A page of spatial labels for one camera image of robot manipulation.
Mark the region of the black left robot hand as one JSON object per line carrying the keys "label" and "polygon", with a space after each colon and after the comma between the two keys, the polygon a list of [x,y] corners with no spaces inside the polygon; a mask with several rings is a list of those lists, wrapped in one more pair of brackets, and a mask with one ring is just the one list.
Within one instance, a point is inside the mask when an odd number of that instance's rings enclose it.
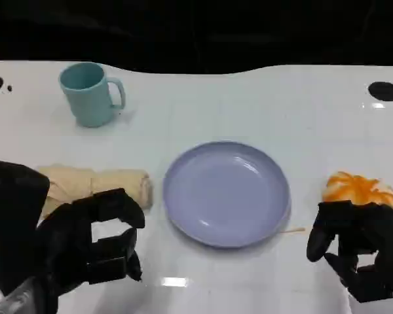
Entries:
{"label": "black left robot hand", "polygon": [[[92,240],[92,223],[118,219],[130,225],[121,235]],[[37,229],[42,278],[53,296],[84,282],[104,283],[129,277],[141,281],[135,251],[144,228],[141,207],[122,188],[93,194],[55,209]]]}

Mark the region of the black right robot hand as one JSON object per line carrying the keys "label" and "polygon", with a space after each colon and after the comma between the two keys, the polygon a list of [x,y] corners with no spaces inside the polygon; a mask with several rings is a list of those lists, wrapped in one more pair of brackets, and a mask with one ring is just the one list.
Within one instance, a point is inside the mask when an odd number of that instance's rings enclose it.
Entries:
{"label": "black right robot hand", "polygon": [[393,208],[349,200],[319,203],[307,258],[324,258],[360,303],[393,298]]}

